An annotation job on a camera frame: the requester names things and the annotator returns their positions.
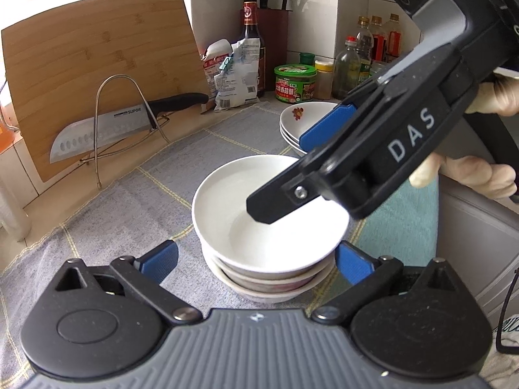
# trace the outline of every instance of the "bamboo cutting board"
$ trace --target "bamboo cutting board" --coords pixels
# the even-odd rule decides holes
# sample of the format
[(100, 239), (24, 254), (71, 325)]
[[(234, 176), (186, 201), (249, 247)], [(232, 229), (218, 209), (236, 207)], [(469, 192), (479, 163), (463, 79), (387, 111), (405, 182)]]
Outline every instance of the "bamboo cutting board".
[[(209, 94), (183, 0), (82, 0), (2, 30), (6, 76), (20, 130), (45, 182), (77, 162), (49, 163), (58, 133), (94, 116), (95, 95), (126, 74), (147, 100)], [(99, 113), (141, 103), (134, 85), (105, 86)]]

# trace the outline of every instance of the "flower decal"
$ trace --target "flower decal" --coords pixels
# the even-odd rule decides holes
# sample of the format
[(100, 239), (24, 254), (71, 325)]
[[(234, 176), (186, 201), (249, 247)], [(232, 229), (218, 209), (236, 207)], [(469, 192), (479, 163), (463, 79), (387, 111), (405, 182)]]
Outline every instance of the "flower decal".
[(303, 117), (303, 108), (294, 108), (292, 113), (294, 114), (295, 121), (299, 121)]

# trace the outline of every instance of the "blue gripper pad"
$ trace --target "blue gripper pad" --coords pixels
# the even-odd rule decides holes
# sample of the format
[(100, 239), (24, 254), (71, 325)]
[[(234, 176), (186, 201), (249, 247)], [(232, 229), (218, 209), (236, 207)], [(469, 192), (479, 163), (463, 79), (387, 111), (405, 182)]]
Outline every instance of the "blue gripper pad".
[(153, 250), (139, 257), (135, 267), (146, 277), (160, 284), (178, 264), (178, 246), (175, 241), (166, 240)]
[(357, 285), (375, 271), (376, 260), (350, 247), (347, 243), (339, 244), (335, 249), (337, 269), (352, 285)]
[(339, 105), (320, 119), (299, 138), (299, 145), (305, 152), (325, 144), (354, 115), (355, 105)]

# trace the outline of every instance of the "soy sauce bottle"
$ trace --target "soy sauce bottle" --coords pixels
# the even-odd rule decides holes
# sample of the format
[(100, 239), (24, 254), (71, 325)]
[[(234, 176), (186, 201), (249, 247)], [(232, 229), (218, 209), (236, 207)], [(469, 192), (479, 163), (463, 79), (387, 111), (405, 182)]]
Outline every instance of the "soy sauce bottle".
[(259, 64), (258, 64), (258, 97), (265, 94), (265, 41), (260, 35), (258, 29), (258, 4), (255, 1), (246, 1), (243, 3), (243, 31), (240, 39), (259, 38)]

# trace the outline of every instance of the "cutting board holder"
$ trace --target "cutting board holder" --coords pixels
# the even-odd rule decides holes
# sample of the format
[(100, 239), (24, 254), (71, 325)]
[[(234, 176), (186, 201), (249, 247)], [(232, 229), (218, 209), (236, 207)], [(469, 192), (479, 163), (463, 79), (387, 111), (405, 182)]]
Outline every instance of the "cutting board holder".
[[(150, 115), (150, 117), (153, 119), (153, 122), (154, 124), (151, 124), (151, 128), (152, 130), (150, 130), (150, 132), (144, 136), (142, 139), (132, 143), (131, 145), (128, 145), (126, 146), (126, 148), (122, 148), (122, 149), (119, 149), (119, 150), (115, 150), (113, 152), (108, 152), (108, 153), (103, 153), (103, 154), (99, 154), (99, 148), (98, 148), (98, 117), (99, 117), (99, 97), (101, 96), (101, 91), (103, 90), (103, 88), (105, 87), (105, 85), (110, 82), (111, 80), (113, 79), (128, 79), (130, 80), (134, 85), (135, 87), (137, 88), (138, 92), (139, 92), (139, 95), (141, 95), (141, 98), (142, 98), (142, 101), (144, 102), (144, 105), (146, 106), (146, 110), (148, 111), (148, 114)], [(164, 121), (162, 123), (159, 123), (159, 119), (164, 119)], [(119, 153), (122, 153), (122, 152), (125, 152), (131, 148), (133, 148), (134, 146), (137, 146), (139, 143), (142, 143), (143, 141), (145, 141), (147, 138), (149, 138), (152, 134), (154, 134), (157, 130), (160, 131), (160, 135), (163, 137), (163, 139), (166, 141), (167, 144), (171, 143), (169, 141), (169, 139), (167, 138), (167, 136), (165, 135), (163, 129), (162, 129), (162, 126), (164, 126), (165, 124), (168, 124), (169, 123), (169, 118), (165, 115), (162, 115), (159, 117), (159, 119), (155, 118), (151, 108), (150, 108), (150, 105), (148, 104), (148, 101), (146, 101), (146, 98), (144, 98), (144, 95), (142, 94), (142, 91), (141, 91), (141, 88), (139, 87), (139, 85), (137, 84), (137, 82), (135, 80), (133, 80), (130, 76), (128, 75), (113, 75), (113, 76), (110, 76), (108, 77), (102, 84), (101, 86), (99, 86), (99, 89), (98, 89), (98, 92), (97, 92), (97, 95), (95, 96), (95, 114), (94, 114), (94, 156), (92, 157), (87, 157), (87, 158), (81, 158), (79, 161), (81, 163), (86, 163), (88, 164), (90, 161), (94, 161), (94, 164), (95, 164), (95, 177), (97, 178), (97, 182), (98, 182), (98, 189), (100, 190), (103, 185), (101, 184), (101, 180), (99, 178), (99, 168), (98, 168), (98, 160), (101, 159), (101, 158), (106, 158), (106, 157), (111, 157), (112, 155), (117, 155)], [(110, 145), (106, 150), (110, 149), (112, 146), (118, 144), (119, 142), (116, 142), (114, 143), (113, 145)]]

